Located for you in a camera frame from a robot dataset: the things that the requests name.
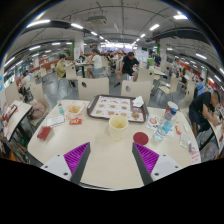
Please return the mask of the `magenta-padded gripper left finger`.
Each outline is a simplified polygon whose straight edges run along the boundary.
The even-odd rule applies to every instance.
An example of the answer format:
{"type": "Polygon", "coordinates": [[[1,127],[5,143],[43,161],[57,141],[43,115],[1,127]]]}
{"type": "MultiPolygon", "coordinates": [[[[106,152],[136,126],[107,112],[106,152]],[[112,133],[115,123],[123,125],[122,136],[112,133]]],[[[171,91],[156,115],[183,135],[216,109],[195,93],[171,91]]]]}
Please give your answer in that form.
{"type": "Polygon", "coordinates": [[[90,143],[84,143],[64,155],[57,154],[41,166],[56,176],[79,184],[90,154],[90,143]]]}

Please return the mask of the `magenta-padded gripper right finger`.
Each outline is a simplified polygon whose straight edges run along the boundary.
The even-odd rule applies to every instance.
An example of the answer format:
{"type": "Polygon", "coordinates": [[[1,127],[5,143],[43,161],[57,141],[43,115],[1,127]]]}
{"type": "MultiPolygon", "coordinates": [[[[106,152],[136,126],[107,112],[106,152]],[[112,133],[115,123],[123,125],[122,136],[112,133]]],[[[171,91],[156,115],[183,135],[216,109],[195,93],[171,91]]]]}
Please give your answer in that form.
{"type": "Polygon", "coordinates": [[[138,143],[133,144],[132,153],[144,185],[182,169],[170,156],[166,154],[159,155],[138,143]]]}

